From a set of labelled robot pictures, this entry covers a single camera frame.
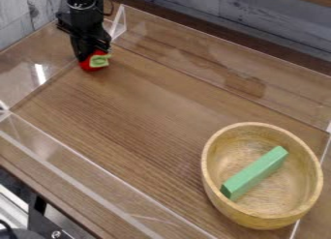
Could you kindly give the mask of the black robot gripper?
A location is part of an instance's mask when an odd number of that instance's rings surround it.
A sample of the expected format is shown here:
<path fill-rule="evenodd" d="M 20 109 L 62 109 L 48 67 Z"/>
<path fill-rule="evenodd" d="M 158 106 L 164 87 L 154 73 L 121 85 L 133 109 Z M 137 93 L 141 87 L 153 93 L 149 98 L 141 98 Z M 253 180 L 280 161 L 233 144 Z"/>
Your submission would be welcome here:
<path fill-rule="evenodd" d="M 109 53 L 110 37 L 104 30 L 101 12 L 57 12 L 57 26 L 69 35 L 74 57 L 84 61 L 96 49 Z"/>

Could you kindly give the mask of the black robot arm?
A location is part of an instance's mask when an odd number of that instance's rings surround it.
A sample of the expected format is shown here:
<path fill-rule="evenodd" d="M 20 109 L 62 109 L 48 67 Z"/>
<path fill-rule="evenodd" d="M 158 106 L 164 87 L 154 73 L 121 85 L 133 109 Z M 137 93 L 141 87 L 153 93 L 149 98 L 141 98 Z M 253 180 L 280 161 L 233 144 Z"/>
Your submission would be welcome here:
<path fill-rule="evenodd" d="M 76 59 L 82 62 L 100 50 L 109 52 L 110 36 L 104 30 L 104 0 L 65 0 L 57 11 L 57 27 L 69 35 Z"/>

